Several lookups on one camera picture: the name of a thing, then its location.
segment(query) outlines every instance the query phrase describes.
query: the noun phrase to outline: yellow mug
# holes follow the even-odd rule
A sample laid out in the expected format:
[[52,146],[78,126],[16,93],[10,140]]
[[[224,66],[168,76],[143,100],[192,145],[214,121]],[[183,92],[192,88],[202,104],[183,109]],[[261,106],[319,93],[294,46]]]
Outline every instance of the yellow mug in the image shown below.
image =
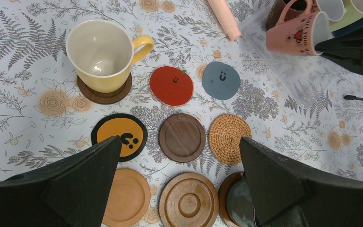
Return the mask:
[[102,93],[119,89],[131,66],[153,48],[150,36],[131,40],[120,26],[100,19],[77,25],[66,40],[66,52],[78,76],[91,89]]

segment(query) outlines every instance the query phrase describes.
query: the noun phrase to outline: blue-gray coaster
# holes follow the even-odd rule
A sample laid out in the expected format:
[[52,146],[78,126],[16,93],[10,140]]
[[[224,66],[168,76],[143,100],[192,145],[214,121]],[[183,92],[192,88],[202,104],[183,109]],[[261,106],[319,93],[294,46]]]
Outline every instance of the blue-gray coaster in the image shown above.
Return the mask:
[[239,89],[240,76],[232,66],[215,61],[205,69],[202,86],[213,98],[227,100]]

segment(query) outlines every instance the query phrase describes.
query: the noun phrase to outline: mug handle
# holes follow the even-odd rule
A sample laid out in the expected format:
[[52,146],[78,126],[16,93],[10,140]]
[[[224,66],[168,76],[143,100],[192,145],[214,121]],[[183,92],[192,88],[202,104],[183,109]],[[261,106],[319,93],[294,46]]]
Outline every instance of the mug handle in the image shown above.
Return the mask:
[[[298,0],[291,0],[283,9],[282,14],[280,15],[279,20],[277,21],[276,25],[280,25],[285,22],[287,11],[290,9],[290,7]],[[305,8],[305,11],[302,13],[302,15],[307,15],[311,13],[312,10],[312,0],[305,0],[307,2],[307,8]]]
[[134,53],[133,60],[131,61],[131,64],[134,64],[144,58],[147,54],[151,52],[151,50],[154,49],[154,40],[149,35],[142,35],[132,40],[134,50],[141,47],[142,45],[145,45],[141,50]]

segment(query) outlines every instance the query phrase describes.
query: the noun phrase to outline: mug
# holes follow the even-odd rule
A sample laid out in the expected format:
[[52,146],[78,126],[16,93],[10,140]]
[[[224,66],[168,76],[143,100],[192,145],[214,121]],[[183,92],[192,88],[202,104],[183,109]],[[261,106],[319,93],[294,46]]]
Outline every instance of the mug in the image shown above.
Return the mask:
[[[270,13],[268,14],[267,20],[265,22],[265,28],[267,31],[276,25],[280,18],[280,14],[282,14],[283,9],[286,7],[286,4],[289,1],[290,0],[276,0],[273,3],[272,9],[270,10]],[[304,12],[306,6],[307,4],[305,3],[305,0],[300,0],[293,4],[286,14],[286,20],[291,20],[298,17]]]
[[343,18],[330,26],[330,31],[334,32],[355,21],[363,18],[363,0],[343,0],[345,6],[345,14]]
[[131,40],[120,26],[101,19],[77,25],[66,40],[66,52],[78,76],[101,93],[119,89],[129,77],[131,66],[153,48],[150,36]]
[[314,12],[324,11],[329,17],[329,25],[340,21],[345,12],[343,0],[312,0]]
[[315,45],[329,39],[329,18],[323,11],[311,13],[312,0],[306,0],[304,13],[285,21],[287,11],[296,1],[286,5],[276,26],[267,32],[267,49],[297,56],[319,56],[322,52],[317,52]]

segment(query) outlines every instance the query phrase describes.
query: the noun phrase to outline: table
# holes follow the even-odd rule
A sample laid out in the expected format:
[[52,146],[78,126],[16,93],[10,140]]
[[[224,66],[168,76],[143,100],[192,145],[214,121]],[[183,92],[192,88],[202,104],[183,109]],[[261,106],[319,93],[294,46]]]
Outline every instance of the table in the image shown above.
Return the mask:
[[[239,21],[271,0],[229,0]],[[155,51],[132,68],[133,87],[121,102],[98,105],[81,96],[65,40],[76,24],[93,18],[119,23],[130,37],[150,35]],[[208,96],[201,85],[205,66],[221,61],[240,73],[238,93],[227,101]],[[147,85],[153,69],[173,65],[194,81],[193,99],[171,108],[153,98]],[[305,68],[318,65],[306,64]],[[218,188],[242,165],[217,161],[208,144],[196,160],[179,164],[158,145],[161,123],[176,113],[196,117],[207,131],[218,116],[247,121],[253,139],[312,167],[363,181],[363,76],[345,70],[322,102],[302,109],[243,39],[230,42],[205,0],[0,0],[0,181],[68,157],[91,146],[95,124],[112,113],[131,113],[148,128],[141,155],[120,163],[139,171],[151,189],[147,214],[135,226],[161,226],[157,212],[163,185],[183,172],[208,177]],[[224,226],[220,218],[215,226]]]

